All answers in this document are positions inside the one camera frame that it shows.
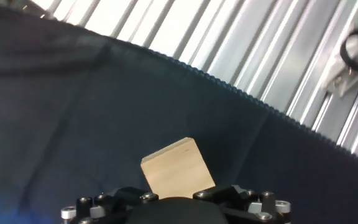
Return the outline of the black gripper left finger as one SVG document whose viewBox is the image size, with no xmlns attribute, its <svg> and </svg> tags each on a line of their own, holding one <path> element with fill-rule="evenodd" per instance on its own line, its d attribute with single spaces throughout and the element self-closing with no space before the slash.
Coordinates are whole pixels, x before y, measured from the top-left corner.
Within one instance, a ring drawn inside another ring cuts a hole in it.
<svg viewBox="0 0 358 224">
<path fill-rule="evenodd" d="M 80 197 L 73 206 L 61 209 L 62 224 L 125 223 L 134 208 L 158 199 L 157 194 L 135 187 L 123 187 L 95 197 Z"/>
</svg>

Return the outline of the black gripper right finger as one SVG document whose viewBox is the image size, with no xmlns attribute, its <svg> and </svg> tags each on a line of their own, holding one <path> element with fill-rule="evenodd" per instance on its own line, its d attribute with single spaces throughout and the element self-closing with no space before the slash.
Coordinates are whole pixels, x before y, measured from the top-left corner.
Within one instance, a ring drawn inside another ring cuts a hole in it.
<svg viewBox="0 0 358 224">
<path fill-rule="evenodd" d="M 278 200 L 276 195 L 269 191 L 258 193 L 238 185 L 215 186 L 194 193 L 193 199 L 218 206 L 228 223 L 291 223 L 291 203 Z"/>
</svg>

